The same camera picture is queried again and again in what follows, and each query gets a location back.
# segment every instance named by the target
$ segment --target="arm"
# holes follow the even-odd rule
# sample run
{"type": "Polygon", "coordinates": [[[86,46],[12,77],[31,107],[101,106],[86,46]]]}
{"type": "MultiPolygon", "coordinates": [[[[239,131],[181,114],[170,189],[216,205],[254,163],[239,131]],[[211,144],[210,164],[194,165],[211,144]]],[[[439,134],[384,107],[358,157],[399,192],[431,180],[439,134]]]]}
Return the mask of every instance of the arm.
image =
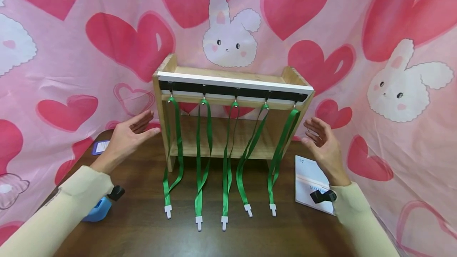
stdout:
{"type": "Polygon", "coordinates": [[[111,193],[111,171],[160,132],[159,128],[145,131],[153,117],[147,110],[119,123],[105,152],[90,167],[81,167],[67,179],[57,194],[3,243],[0,256],[52,256],[99,200],[111,193]]]}
{"type": "Polygon", "coordinates": [[[327,123],[319,118],[307,119],[305,127],[312,132],[301,142],[313,153],[316,162],[335,192],[334,213],[346,228],[360,257],[399,256],[382,229],[359,186],[351,182],[343,167],[340,143],[327,123]]]}
{"type": "Polygon", "coordinates": [[[333,202],[334,213],[349,233],[358,256],[399,256],[355,182],[345,187],[330,186],[330,189],[337,196],[333,202]]]}
{"type": "Polygon", "coordinates": [[[106,194],[111,178],[83,166],[1,247],[0,256],[52,256],[78,223],[106,194]]]}

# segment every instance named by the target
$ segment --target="wrist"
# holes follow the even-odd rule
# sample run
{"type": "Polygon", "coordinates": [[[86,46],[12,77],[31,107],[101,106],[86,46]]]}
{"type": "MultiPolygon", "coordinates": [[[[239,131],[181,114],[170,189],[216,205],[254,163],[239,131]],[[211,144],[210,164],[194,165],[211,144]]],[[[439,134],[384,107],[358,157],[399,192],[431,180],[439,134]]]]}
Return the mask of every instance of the wrist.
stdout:
{"type": "Polygon", "coordinates": [[[103,152],[90,167],[100,173],[109,175],[123,161],[119,155],[103,152]]]}

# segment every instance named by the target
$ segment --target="hand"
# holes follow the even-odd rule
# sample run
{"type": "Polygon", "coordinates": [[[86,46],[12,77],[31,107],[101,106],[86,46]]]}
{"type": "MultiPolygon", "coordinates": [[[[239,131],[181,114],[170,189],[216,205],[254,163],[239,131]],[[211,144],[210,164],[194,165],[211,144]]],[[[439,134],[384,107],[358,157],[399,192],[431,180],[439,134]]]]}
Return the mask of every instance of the hand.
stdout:
{"type": "Polygon", "coordinates": [[[348,186],[351,180],[344,170],[340,143],[333,134],[330,125],[317,117],[306,119],[304,126],[308,128],[301,142],[315,156],[316,162],[328,178],[330,185],[348,186]]]}
{"type": "Polygon", "coordinates": [[[111,173],[125,158],[135,152],[138,146],[160,133],[160,128],[144,131],[153,117],[154,112],[146,110],[116,125],[108,147],[90,167],[98,172],[111,173]]]}

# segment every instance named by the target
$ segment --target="finger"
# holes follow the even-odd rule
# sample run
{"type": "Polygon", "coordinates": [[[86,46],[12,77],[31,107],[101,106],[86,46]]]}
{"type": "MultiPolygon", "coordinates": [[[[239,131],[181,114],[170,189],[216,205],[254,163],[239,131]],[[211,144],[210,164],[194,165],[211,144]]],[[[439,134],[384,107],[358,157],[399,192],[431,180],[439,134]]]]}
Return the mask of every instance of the finger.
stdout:
{"type": "Polygon", "coordinates": [[[126,121],[126,123],[128,125],[133,125],[135,123],[140,122],[142,119],[148,119],[148,117],[151,117],[151,116],[153,116],[153,113],[151,112],[151,110],[146,110],[146,111],[140,113],[139,115],[130,118],[128,121],[126,121]]]}
{"type": "Polygon", "coordinates": [[[140,127],[138,129],[136,129],[135,131],[133,131],[133,133],[135,133],[135,134],[143,133],[147,127],[148,127],[148,125],[144,125],[143,127],[140,127]]]}
{"type": "Polygon", "coordinates": [[[307,138],[307,137],[303,137],[301,139],[301,143],[305,146],[305,148],[307,148],[311,153],[313,153],[314,156],[316,156],[316,153],[318,151],[318,146],[316,146],[316,144],[313,142],[313,140],[307,138]]]}
{"type": "Polygon", "coordinates": [[[312,117],[311,121],[314,122],[315,124],[319,125],[319,127],[321,127],[324,130],[324,133],[327,135],[327,137],[333,134],[332,128],[330,127],[330,125],[328,125],[327,122],[323,121],[322,119],[317,118],[317,117],[312,117]]]}
{"type": "Polygon", "coordinates": [[[318,147],[321,147],[322,144],[324,143],[320,137],[317,137],[313,133],[306,132],[305,134],[306,134],[306,136],[311,138],[318,147]]]}
{"type": "Polygon", "coordinates": [[[145,142],[149,138],[152,138],[159,133],[160,133],[160,128],[152,128],[152,129],[149,129],[148,131],[145,131],[144,133],[138,134],[138,137],[140,138],[140,143],[145,142]]]}
{"type": "Polygon", "coordinates": [[[130,125],[130,129],[135,132],[136,130],[138,130],[139,128],[141,127],[145,127],[149,124],[149,121],[145,120],[145,121],[140,121],[134,125],[130,125]]]}
{"type": "Polygon", "coordinates": [[[304,127],[308,128],[309,130],[314,131],[317,133],[319,136],[325,136],[324,130],[319,127],[319,125],[316,125],[315,123],[312,123],[311,121],[305,121],[304,127]]]}

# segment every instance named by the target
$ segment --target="wooden rack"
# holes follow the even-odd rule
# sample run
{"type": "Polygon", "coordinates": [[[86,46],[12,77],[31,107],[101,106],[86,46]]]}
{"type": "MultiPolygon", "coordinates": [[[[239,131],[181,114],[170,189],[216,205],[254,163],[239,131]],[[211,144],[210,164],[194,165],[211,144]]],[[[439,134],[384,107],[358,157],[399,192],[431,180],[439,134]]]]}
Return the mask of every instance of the wooden rack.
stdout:
{"type": "MultiPolygon", "coordinates": [[[[196,83],[198,85],[217,85],[227,86],[230,88],[245,88],[256,89],[261,91],[274,91],[276,94],[302,94],[305,95],[304,101],[298,101],[295,105],[301,111],[300,119],[303,118],[307,111],[309,104],[314,95],[313,88],[306,82],[305,79],[292,67],[285,67],[280,77],[257,75],[249,73],[235,73],[231,71],[207,70],[191,67],[180,67],[177,65],[177,58],[174,54],[168,55],[156,72],[153,75],[154,92],[157,100],[157,112],[160,119],[160,126],[162,128],[163,146],[165,147],[165,154],[168,151],[168,142],[165,131],[165,120],[169,121],[171,128],[171,154],[167,160],[168,170],[173,170],[175,157],[177,156],[177,143],[175,139],[175,112],[171,103],[168,103],[170,92],[162,86],[166,82],[179,82],[179,83],[196,83]],[[168,107],[168,117],[165,116],[165,107],[168,107]]],[[[202,100],[201,92],[186,92],[173,90],[173,97],[177,102],[185,103],[199,103],[202,100]]],[[[206,100],[211,107],[215,105],[231,105],[234,101],[234,95],[224,94],[210,94],[205,95],[206,100]]],[[[238,96],[237,102],[240,107],[261,107],[265,103],[265,97],[242,97],[238,96]]],[[[267,121],[263,133],[253,151],[250,159],[265,159],[270,160],[273,158],[273,153],[280,138],[280,134],[284,128],[286,119],[289,116],[294,101],[268,99],[268,106],[270,107],[267,121]]],[[[183,152],[184,156],[196,156],[196,116],[182,115],[181,132],[183,139],[183,152]]],[[[228,118],[212,118],[213,122],[213,153],[212,157],[223,157],[223,151],[226,144],[227,122],[228,118]]],[[[243,154],[244,148],[252,135],[255,121],[247,119],[239,119],[236,129],[236,139],[234,140],[234,148],[232,158],[240,158],[243,154]]],[[[209,149],[207,147],[206,137],[206,118],[201,118],[201,155],[202,157],[209,156],[209,149]]],[[[285,151],[291,141],[286,142],[285,151]]]]}

